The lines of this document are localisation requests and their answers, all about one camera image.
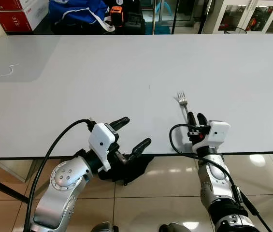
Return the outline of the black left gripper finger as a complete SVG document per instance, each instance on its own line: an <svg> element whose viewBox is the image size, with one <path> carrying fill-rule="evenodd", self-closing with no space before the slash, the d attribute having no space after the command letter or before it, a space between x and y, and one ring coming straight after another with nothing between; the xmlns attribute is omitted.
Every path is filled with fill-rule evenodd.
<svg viewBox="0 0 273 232"><path fill-rule="evenodd" d="M132 152L127 154L127 162L133 162L140 157L144 150L151 144L152 140L150 138L143 139L142 142L139 142L134 148L132 148Z"/></svg>
<svg viewBox="0 0 273 232"><path fill-rule="evenodd" d="M117 119L116 121L110 122L108 124L108 129L112 132L116 132L117 130L120 130L123 126L127 125L130 122L129 117L123 117L120 119Z"/></svg>

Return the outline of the silver metal fork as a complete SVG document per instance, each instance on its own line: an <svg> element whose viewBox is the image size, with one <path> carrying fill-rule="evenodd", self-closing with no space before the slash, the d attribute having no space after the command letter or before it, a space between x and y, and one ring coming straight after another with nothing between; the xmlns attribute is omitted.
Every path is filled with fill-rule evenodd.
<svg viewBox="0 0 273 232"><path fill-rule="evenodd" d="M176 99L181 109L183 110L185 118L186 118L186 122L190 122L190 117L188 115L189 110L187 108L187 98L185 96L185 93L183 91L179 91L174 99Z"/></svg>

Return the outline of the grey robot left leg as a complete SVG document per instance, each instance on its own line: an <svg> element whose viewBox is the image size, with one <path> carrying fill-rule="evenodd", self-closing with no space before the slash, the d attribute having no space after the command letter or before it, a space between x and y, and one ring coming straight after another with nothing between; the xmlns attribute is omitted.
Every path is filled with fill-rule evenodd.
<svg viewBox="0 0 273 232"><path fill-rule="evenodd" d="M90 232L119 232L119 228L109 221L105 221L94 226Z"/></svg>

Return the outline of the grey robot leg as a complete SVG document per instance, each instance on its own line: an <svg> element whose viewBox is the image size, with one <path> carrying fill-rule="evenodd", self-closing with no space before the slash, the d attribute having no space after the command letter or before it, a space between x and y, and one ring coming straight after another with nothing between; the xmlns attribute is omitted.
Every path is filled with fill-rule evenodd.
<svg viewBox="0 0 273 232"><path fill-rule="evenodd" d="M169 223L160 225L158 228L158 232L192 232L190 229L185 227L184 225L178 223Z"/></svg>
<svg viewBox="0 0 273 232"><path fill-rule="evenodd" d="M105 221L94 226L90 232L119 232L119 228L109 221Z"/></svg>

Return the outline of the grey robot right leg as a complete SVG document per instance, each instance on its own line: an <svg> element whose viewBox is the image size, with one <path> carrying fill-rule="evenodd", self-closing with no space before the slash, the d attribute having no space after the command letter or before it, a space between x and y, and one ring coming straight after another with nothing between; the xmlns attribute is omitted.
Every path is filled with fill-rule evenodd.
<svg viewBox="0 0 273 232"><path fill-rule="evenodd" d="M158 228L158 232L192 232L190 229L185 227L184 225L178 223L169 223L160 225Z"/></svg>

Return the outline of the black case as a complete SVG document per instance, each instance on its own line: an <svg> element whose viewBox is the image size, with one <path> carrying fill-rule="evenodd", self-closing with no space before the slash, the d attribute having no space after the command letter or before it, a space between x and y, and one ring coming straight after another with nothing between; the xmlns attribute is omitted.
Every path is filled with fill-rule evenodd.
<svg viewBox="0 0 273 232"><path fill-rule="evenodd" d="M143 17L140 0L124 0L124 23L121 27L123 35L144 35L145 20Z"/></svg>

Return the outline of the thin black pole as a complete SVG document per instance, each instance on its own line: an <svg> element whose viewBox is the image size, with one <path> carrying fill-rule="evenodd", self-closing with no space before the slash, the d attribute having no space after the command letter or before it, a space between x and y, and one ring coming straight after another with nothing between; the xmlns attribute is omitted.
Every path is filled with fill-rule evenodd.
<svg viewBox="0 0 273 232"><path fill-rule="evenodd" d="M172 28L171 28L171 31L170 31L170 34L173 35L174 34L174 31L175 31L175 27L176 27L176 22L177 22L177 17L178 17L178 11L179 11L179 8L180 8L180 3L181 3L181 0L176 0L176 3L175 3L175 10L174 10L174 14L173 14L173 24L172 24Z"/></svg>

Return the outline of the orange black device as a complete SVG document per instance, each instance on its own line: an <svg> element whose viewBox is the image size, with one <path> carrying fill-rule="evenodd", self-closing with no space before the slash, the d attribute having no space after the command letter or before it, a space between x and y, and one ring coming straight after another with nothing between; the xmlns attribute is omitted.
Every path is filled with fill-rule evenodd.
<svg viewBox="0 0 273 232"><path fill-rule="evenodd" d="M110 17L112 25L115 27L122 27L124 23L123 7L113 6L110 9Z"/></svg>

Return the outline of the white glass display cabinet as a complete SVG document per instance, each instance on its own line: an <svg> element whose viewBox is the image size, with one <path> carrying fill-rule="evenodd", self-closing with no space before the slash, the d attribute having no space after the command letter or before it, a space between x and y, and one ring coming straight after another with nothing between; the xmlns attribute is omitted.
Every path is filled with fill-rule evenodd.
<svg viewBox="0 0 273 232"><path fill-rule="evenodd" d="M273 0L209 0L199 33L273 33Z"/></svg>

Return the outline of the black table leg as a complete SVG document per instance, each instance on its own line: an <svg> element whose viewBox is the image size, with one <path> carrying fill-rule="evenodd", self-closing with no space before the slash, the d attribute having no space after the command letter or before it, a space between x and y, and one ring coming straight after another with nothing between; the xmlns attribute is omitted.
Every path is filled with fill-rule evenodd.
<svg viewBox="0 0 273 232"><path fill-rule="evenodd" d="M30 197L26 197L25 195L22 195L14 189L9 188L3 183L0 183L0 191L14 199L21 201L22 203L28 203L28 201L31 199Z"/></svg>

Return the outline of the red white cardboard box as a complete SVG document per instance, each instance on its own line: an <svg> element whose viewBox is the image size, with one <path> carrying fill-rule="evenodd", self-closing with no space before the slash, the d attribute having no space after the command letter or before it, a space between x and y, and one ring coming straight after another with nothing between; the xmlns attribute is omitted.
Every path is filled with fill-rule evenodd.
<svg viewBox="0 0 273 232"><path fill-rule="evenodd" d="M0 0L0 11L21 11L31 0Z"/></svg>
<svg viewBox="0 0 273 232"><path fill-rule="evenodd" d="M0 24L6 32L33 32L48 14L48 7L29 7L23 11L0 12Z"/></svg>

